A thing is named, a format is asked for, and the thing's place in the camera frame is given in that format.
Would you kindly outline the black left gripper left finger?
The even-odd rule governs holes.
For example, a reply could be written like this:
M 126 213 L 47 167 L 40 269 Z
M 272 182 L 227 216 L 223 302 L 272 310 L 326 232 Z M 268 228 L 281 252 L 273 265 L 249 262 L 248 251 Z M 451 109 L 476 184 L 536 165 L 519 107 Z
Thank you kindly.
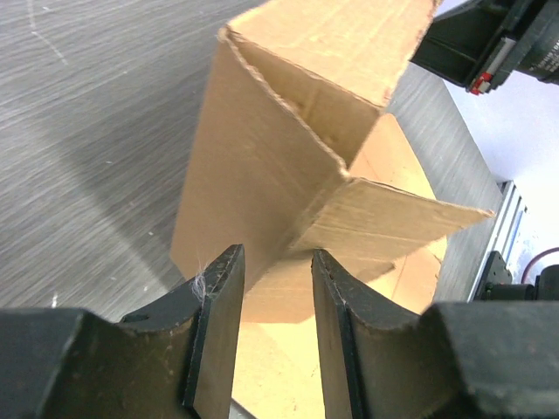
M 226 418 L 245 250 L 111 322 L 81 308 L 1 312 L 4 418 Z

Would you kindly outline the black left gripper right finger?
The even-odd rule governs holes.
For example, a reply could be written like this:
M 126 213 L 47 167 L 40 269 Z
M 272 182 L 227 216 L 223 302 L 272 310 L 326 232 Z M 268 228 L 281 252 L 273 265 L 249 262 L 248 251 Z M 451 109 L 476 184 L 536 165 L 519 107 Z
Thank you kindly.
M 312 260 L 328 418 L 555 418 L 558 305 L 442 302 L 415 314 Z

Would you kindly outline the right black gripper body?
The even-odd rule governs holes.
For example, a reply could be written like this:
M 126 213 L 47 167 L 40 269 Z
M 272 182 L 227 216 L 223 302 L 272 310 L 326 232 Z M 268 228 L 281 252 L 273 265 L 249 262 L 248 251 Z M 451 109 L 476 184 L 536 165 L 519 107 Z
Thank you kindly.
M 411 62 L 471 94 L 512 72 L 556 85 L 558 2 L 465 1 L 433 19 Z

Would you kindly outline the brown cardboard box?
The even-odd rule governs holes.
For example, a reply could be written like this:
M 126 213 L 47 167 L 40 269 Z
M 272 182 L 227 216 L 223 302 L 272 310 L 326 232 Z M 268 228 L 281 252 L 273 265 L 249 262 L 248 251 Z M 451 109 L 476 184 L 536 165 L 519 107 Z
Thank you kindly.
M 432 192 L 396 119 L 435 1 L 269 1 L 217 33 L 170 256 L 187 278 L 245 247 L 233 396 L 321 418 L 311 259 L 421 312 L 446 239 L 490 217 Z

